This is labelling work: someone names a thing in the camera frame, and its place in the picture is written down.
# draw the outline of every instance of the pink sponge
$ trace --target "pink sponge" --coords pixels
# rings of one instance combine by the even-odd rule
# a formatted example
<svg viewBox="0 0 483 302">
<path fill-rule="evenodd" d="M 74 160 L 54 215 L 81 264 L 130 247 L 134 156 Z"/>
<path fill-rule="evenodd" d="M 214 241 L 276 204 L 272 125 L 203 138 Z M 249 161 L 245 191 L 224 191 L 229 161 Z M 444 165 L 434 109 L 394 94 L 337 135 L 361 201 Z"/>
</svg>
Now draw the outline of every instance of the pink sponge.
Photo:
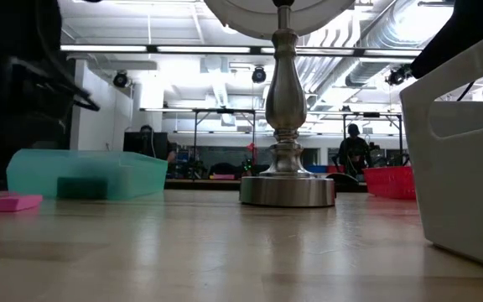
<svg viewBox="0 0 483 302">
<path fill-rule="evenodd" d="M 2 196 L 0 197 L 0 212 L 27 210 L 39 206 L 40 202 L 42 202 L 41 195 Z"/>
</svg>

